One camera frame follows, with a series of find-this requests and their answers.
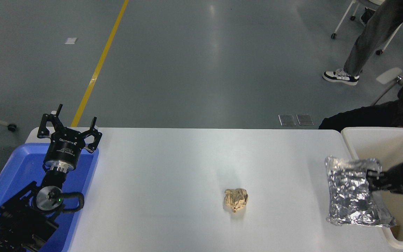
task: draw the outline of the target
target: white bin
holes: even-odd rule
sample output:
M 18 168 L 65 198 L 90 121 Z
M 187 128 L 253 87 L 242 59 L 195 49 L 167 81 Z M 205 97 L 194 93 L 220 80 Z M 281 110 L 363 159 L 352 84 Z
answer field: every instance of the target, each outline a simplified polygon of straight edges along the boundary
M 352 127 L 341 134 L 354 159 L 377 158 L 383 170 L 403 162 L 403 128 Z M 384 191 L 382 197 L 400 225 L 397 239 L 388 228 L 383 229 L 384 234 L 393 247 L 403 249 L 403 195 Z

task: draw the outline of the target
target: crumpled aluminum foil package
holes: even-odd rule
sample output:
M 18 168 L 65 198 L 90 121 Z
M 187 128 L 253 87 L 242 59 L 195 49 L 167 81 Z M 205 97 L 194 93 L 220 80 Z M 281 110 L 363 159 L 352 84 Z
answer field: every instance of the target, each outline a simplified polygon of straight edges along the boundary
M 366 171 L 382 171 L 377 159 L 348 161 L 328 156 L 325 162 L 331 197 L 328 222 L 385 228 L 396 225 L 380 192 L 369 191 Z

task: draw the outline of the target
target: sneaker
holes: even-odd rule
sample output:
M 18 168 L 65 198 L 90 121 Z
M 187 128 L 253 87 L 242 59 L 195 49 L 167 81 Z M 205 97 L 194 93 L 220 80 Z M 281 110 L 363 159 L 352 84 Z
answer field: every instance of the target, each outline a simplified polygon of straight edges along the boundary
M 343 69 L 337 69 L 335 72 L 327 71 L 323 73 L 323 79 L 330 82 L 341 82 L 350 86 L 357 85 L 360 76 L 350 76 Z

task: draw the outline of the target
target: gray pants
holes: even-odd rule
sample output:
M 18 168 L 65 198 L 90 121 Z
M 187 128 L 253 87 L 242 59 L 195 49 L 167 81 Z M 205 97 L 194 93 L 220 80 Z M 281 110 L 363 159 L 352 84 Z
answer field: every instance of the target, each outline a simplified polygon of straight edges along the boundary
M 382 3 L 355 41 L 344 65 L 345 72 L 351 76 L 360 75 L 366 61 L 402 23 L 403 0 L 386 0 Z

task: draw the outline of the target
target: crumpled paper ball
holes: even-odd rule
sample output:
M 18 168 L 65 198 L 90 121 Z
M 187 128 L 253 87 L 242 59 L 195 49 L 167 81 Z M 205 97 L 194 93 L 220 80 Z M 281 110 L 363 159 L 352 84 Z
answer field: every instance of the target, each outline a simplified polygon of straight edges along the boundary
M 237 212 L 237 210 L 244 208 L 247 205 L 247 202 L 247 190 L 242 188 L 225 190 L 224 203 L 226 206 L 232 208 L 233 212 Z

